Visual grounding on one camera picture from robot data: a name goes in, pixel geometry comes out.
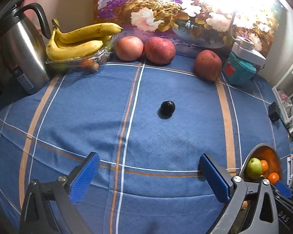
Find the yellow banana bunch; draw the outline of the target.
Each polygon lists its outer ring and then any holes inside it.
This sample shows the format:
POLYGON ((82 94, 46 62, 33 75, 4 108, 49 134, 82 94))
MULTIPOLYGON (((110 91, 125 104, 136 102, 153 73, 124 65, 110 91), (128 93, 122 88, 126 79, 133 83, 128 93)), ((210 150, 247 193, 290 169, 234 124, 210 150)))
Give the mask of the yellow banana bunch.
POLYGON ((52 34, 46 46, 46 54, 51 61, 91 56, 123 30, 116 23, 105 22, 63 33, 57 19, 52 20, 52 25, 52 34))

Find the dark plum far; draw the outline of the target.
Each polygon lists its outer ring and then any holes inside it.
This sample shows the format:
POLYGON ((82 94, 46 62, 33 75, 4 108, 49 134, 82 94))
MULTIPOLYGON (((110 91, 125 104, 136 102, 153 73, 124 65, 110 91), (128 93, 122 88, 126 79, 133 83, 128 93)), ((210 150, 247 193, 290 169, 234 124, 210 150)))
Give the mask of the dark plum far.
POLYGON ((173 101, 164 101, 160 106, 160 113, 163 116, 171 116, 175 112, 175 108, 175 103, 173 101))

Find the orange mandarin top middle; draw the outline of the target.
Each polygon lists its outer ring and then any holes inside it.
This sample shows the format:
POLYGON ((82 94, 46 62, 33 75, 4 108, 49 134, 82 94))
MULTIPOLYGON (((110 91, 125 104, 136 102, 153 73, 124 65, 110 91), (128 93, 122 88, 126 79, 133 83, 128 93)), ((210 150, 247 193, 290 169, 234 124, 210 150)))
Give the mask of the orange mandarin top middle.
POLYGON ((266 160, 261 160, 260 162, 262 168, 262 175, 265 175, 269 170, 268 162, 266 160))

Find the clear plastic fruit tray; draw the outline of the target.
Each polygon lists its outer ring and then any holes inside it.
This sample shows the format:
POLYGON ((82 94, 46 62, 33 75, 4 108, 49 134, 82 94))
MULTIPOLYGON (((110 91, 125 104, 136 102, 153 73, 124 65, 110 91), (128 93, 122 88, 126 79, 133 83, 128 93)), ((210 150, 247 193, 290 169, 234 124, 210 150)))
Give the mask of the clear plastic fruit tray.
POLYGON ((64 74, 71 69, 88 69, 96 72, 101 65, 106 64, 114 53, 114 42, 117 36, 112 36, 101 49, 91 56, 84 58, 67 59, 61 61, 46 60, 46 64, 58 74, 64 74))

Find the orange mandarin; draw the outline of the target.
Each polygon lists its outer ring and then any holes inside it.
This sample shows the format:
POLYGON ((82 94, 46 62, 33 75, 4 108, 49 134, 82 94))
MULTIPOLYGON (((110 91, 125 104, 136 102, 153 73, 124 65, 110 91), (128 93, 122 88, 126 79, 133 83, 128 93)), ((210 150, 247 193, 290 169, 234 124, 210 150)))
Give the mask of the orange mandarin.
POLYGON ((265 175, 269 170, 268 162, 266 160, 261 160, 260 162, 262 168, 262 175, 265 175))
POLYGON ((280 180, 280 176, 276 172, 272 172, 268 175, 267 179, 272 185, 275 185, 277 181, 280 180))

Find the red apple middle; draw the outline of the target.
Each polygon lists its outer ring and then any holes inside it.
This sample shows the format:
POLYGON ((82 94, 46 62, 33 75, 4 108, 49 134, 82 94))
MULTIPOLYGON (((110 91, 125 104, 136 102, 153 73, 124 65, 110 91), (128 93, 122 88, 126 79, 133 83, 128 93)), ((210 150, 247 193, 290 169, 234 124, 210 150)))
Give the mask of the red apple middle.
POLYGON ((157 65, 169 64, 176 55, 174 44, 162 37, 151 37, 144 45, 146 58, 157 65))

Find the brown kiwi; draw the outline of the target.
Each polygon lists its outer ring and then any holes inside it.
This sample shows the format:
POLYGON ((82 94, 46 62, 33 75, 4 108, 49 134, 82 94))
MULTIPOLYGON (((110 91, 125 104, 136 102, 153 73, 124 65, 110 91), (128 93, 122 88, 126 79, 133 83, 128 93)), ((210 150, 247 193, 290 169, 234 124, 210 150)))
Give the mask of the brown kiwi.
POLYGON ((248 208, 248 206, 251 204, 251 202, 249 200, 245 200, 241 206, 240 210, 245 210, 248 208))

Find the teal plastic basket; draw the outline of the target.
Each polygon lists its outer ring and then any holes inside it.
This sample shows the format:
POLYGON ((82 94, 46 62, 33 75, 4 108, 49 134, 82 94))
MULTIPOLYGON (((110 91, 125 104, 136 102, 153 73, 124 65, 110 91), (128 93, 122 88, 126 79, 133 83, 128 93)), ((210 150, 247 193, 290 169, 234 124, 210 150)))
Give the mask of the teal plastic basket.
POLYGON ((240 59, 231 51, 222 72, 230 85, 243 86, 256 74, 257 70, 252 63, 240 59))

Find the white desk lamp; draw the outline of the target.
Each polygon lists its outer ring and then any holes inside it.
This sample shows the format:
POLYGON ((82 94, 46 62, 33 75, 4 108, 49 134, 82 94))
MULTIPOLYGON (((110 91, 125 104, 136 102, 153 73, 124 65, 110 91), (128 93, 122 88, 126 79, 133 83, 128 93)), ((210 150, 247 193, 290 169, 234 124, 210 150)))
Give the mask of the white desk lamp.
POLYGON ((232 52, 239 57, 240 59, 246 60, 259 70, 265 67, 266 58, 261 55, 258 51, 255 50, 255 44, 249 39, 237 36, 234 37, 232 35, 232 27, 234 23, 234 19, 236 17, 236 11, 233 12, 232 18, 229 24, 229 37, 233 40, 234 44, 232 47, 232 52))

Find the stainless steel bowl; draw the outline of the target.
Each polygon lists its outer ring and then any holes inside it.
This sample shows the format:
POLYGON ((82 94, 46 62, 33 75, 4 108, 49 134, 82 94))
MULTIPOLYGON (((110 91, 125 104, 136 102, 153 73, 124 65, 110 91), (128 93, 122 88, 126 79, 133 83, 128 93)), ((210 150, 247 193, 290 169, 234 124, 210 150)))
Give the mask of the stainless steel bowl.
MULTIPOLYGON (((282 166, 280 158, 277 152, 268 144, 261 143, 256 145, 246 157, 243 165, 241 166, 239 175, 246 182, 257 183, 262 179, 268 179, 268 177, 275 173, 282 179, 282 166)), ((229 233, 240 233, 243 225, 245 224, 247 217, 250 215, 252 202, 254 200, 244 200, 240 212, 233 224, 229 233)))

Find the orange mandarin right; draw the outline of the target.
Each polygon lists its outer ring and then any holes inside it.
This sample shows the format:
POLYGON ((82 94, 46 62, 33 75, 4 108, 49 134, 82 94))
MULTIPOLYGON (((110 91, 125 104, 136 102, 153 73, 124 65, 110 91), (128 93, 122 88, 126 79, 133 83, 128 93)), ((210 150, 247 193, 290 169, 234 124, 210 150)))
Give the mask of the orange mandarin right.
POLYGON ((272 172, 268 175, 267 179, 272 185, 275 185, 277 181, 280 180, 280 176, 276 172, 272 172))

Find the pink plastic bag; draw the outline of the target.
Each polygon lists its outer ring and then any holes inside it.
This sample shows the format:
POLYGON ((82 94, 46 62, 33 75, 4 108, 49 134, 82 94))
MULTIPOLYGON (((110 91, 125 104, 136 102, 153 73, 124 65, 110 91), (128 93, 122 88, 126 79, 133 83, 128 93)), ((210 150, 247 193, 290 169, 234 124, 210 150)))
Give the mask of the pink plastic bag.
POLYGON ((283 120, 289 121, 293 115, 293 103, 283 90, 278 90, 277 92, 280 98, 280 110, 283 115, 283 120))

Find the large green apple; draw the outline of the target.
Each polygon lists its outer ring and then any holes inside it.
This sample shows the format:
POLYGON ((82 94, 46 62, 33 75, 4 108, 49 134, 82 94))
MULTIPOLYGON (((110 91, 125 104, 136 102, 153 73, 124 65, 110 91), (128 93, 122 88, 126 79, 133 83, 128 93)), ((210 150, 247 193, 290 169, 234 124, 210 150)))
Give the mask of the large green apple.
POLYGON ((262 168, 261 168, 261 162, 258 158, 253 157, 250 159, 246 166, 246 173, 247 175, 253 179, 259 179, 262 175, 262 168))

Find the black power adapter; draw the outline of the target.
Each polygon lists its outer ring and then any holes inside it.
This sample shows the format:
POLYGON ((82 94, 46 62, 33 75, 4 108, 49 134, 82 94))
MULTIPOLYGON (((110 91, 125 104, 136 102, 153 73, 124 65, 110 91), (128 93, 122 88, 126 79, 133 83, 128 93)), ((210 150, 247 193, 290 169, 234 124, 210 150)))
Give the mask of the black power adapter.
POLYGON ((280 108, 276 102, 268 106, 268 117, 273 123, 280 120, 280 108))

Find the floral painting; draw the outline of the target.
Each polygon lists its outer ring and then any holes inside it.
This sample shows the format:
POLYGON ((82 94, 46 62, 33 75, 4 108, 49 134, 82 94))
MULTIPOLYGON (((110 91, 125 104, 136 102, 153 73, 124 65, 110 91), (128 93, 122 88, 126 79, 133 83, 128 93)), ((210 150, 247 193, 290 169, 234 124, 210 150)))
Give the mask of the floral painting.
POLYGON ((176 45, 229 52, 244 37, 266 56, 282 14, 279 0, 94 0, 94 20, 176 45))

